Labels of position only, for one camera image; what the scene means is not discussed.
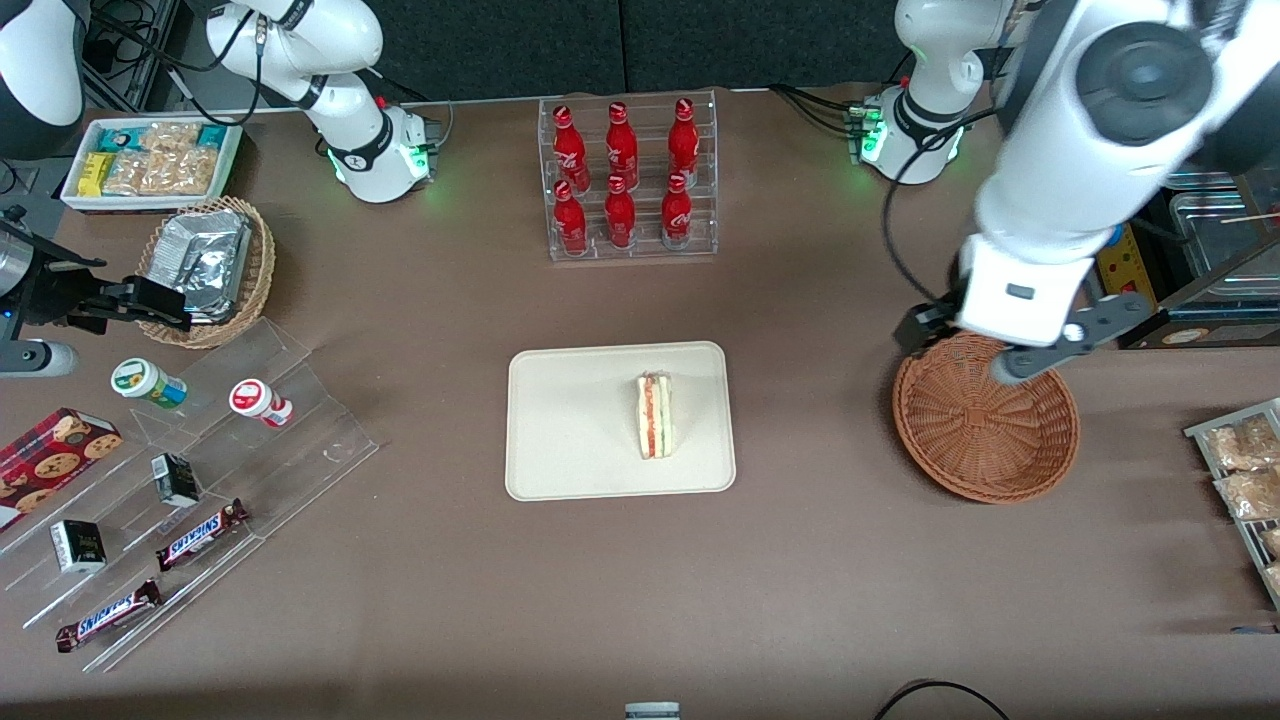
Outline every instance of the brown wicker basket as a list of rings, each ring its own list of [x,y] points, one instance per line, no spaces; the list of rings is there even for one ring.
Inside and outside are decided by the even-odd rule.
[[[250,238],[248,256],[244,258],[244,273],[241,277],[239,295],[236,299],[236,316],[221,325],[192,325],[191,332],[186,333],[157,323],[138,323],[142,332],[154,341],[179,345],[189,350],[218,347],[247,331],[262,314],[266,296],[271,290],[271,273],[275,270],[275,241],[271,238],[271,228],[266,227],[262,215],[252,205],[237,197],[219,197],[183,208],[178,210],[178,215],[214,210],[236,210],[243,213],[253,223],[253,236]],[[163,227],[161,224],[156,232],[151,233],[151,242],[142,251],[142,260],[138,261],[140,275],[146,274],[151,265],[151,254],[155,252]]]
[[[893,421],[908,452],[942,487],[1011,505],[1066,477],[1080,420],[1052,370],[1018,386],[996,382],[989,366],[1004,347],[960,333],[908,357],[893,382]]]

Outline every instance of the clear acrylic rack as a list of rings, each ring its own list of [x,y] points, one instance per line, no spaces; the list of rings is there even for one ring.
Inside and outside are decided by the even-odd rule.
[[[690,241],[684,250],[668,250],[662,243],[662,199],[667,193],[669,155],[667,135],[676,120],[676,100],[687,97],[694,104],[694,124],[698,127],[698,182],[689,188],[694,211],[689,224]],[[604,199],[608,197],[609,160],[604,136],[609,131],[609,104],[626,102],[631,128],[640,146],[640,184],[631,191],[636,205],[635,242],[620,250],[609,242],[604,219]],[[561,179],[556,161],[556,123],[552,110],[564,105],[573,111],[573,126],[586,143],[586,165],[591,170],[591,187],[577,196],[586,211],[586,254],[564,252],[556,232],[556,196],[553,186]],[[719,250],[719,197],[718,126],[716,120],[716,94],[653,92],[618,95],[614,97],[552,97],[538,105],[538,154],[543,172],[543,202],[547,209],[547,242],[552,260],[581,263],[590,260],[678,259],[714,255]]]
[[[59,628],[155,578],[165,598],[163,606],[145,611],[123,628],[100,633],[65,656],[68,664],[86,673],[110,670],[378,450],[351,411],[329,396],[307,366],[307,355],[270,320],[259,320],[178,374],[189,395],[175,410],[138,404],[133,411],[138,429],[124,432],[125,443],[109,456],[119,457],[115,465],[65,488],[63,493],[76,492],[56,509],[28,518],[28,528],[14,528],[20,534],[0,550],[4,602],[19,609],[26,629],[49,637],[50,653],[55,652]],[[271,429],[230,411],[227,396],[232,386],[250,377],[293,401],[288,425]],[[201,487],[197,505],[174,507],[160,502],[151,479],[151,459],[161,452],[180,454],[191,462]],[[234,498],[241,500],[250,519],[195,560],[160,573],[155,552]],[[93,574],[59,571],[49,525],[64,519],[97,523],[106,546],[106,568]]]

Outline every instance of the coca-cola bottle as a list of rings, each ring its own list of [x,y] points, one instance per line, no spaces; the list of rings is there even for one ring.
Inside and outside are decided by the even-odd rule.
[[[561,167],[561,177],[570,182],[573,192],[581,195],[591,187],[582,133],[573,127],[573,113],[564,105],[552,110],[552,119],[556,122],[556,161]]]
[[[627,190],[640,184],[640,145],[636,131],[627,122],[627,106],[622,102],[609,104],[609,132],[604,136],[604,146],[609,150],[609,172],[626,179]]]
[[[676,124],[667,136],[671,151],[671,172],[685,176],[685,187],[698,184],[698,126],[694,124],[694,102],[687,97],[676,100]]]
[[[667,250],[684,250],[689,245],[689,220],[694,204],[685,191],[685,176],[671,173],[667,196],[662,199],[662,243]]]
[[[582,255],[586,252],[586,213],[582,204],[573,197],[573,188],[568,181],[556,181],[556,231],[559,233],[561,245],[570,255]]]
[[[636,229],[636,204],[627,192],[627,181],[621,173],[609,176],[609,196],[604,199],[604,218],[609,223],[609,242],[620,250],[631,247]]]

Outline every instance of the brown tablecloth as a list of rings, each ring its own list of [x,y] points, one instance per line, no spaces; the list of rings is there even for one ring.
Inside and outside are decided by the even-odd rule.
[[[937,676],[1015,717],[1275,716],[1280,638],[1226,634],[1275,615],[1179,430],[1280,395],[1276,354],[1074,363],[1066,482],[960,501],[887,410],[890,333],[916,299],[881,247],[886,182],[772,95],[718,100],[721,254],[621,268],[549,263],[536,102],[460,106],[438,182],[385,206],[334,181],[305,117],[256,118],[230,190],[279,245],[268,315],[385,447],[106,675],[60,662],[0,597],[3,715],[585,720],[671,698],[690,720],[845,719]],[[978,128],[900,195],[904,255],[934,286],[996,138]],[[119,277],[156,223],[68,213],[58,240]],[[115,363],[197,357],[123,324],[41,332],[82,368],[0,383],[3,439],[63,405],[124,420]],[[732,488],[507,496],[516,352],[684,340],[728,357]],[[931,693],[899,716],[986,717]]]

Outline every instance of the white tray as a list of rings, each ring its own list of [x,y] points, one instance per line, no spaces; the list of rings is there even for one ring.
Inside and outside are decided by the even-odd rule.
[[[640,457],[636,378],[671,374],[676,450]],[[724,351],[714,342],[531,350],[511,361],[507,492],[520,501],[719,492],[733,484]]]

